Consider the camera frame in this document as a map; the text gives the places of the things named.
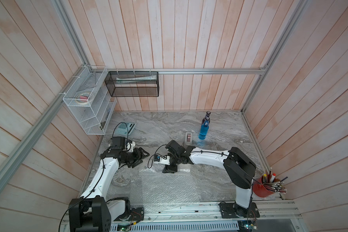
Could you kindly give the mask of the blue bottle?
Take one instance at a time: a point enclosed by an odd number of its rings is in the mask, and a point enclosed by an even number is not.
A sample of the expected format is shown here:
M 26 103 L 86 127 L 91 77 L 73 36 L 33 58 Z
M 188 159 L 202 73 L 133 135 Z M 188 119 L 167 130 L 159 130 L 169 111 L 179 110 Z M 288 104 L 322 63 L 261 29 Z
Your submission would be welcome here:
M 199 139 L 200 140 L 205 140 L 206 139 L 206 135 L 207 135 L 207 132 L 209 130 L 209 124 L 210 124 L 210 118 L 207 118 L 204 122 L 204 124 L 201 124 L 201 129 L 200 129 L 200 132 L 199 132 Z

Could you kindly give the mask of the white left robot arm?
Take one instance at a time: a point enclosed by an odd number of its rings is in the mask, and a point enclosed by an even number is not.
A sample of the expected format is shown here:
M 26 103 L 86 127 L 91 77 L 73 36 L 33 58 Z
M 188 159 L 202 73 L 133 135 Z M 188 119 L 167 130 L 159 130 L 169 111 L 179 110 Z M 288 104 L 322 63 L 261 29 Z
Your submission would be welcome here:
M 129 198 L 106 200 L 108 189 L 116 172 L 122 167 L 134 168 L 149 153 L 137 148 L 135 142 L 125 137 L 112 137 L 108 148 L 100 155 L 98 170 L 90 185 L 79 198 L 72 199 L 67 213 L 72 232 L 109 232 L 115 220 L 126 221 L 130 226 L 141 220 L 131 211 Z

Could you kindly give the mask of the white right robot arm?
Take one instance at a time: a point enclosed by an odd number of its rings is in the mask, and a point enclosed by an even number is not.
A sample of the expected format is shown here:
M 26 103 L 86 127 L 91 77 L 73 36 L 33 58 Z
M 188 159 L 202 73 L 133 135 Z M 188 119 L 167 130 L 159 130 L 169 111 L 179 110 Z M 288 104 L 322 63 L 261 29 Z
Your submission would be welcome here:
M 165 165 L 163 173 L 176 173 L 180 164 L 204 164 L 224 169 L 230 180 L 236 185 L 235 203 L 242 209 L 249 209 L 252 201 L 252 182 L 255 177 L 256 164 L 239 148 L 212 151 L 188 146 L 181 146 L 172 140 L 165 145 L 167 157 L 159 163 Z

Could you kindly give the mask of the clear bubble wrap sheet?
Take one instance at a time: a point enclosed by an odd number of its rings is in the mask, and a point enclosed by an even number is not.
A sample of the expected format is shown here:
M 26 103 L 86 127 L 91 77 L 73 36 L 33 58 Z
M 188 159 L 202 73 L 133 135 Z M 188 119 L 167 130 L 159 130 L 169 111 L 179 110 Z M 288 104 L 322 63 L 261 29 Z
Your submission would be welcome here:
M 200 202 L 195 177 L 189 165 L 174 174 L 163 173 L 160 165 L 134 171 L 130 178 L 130 202 L 147 213 L 158 213 Z

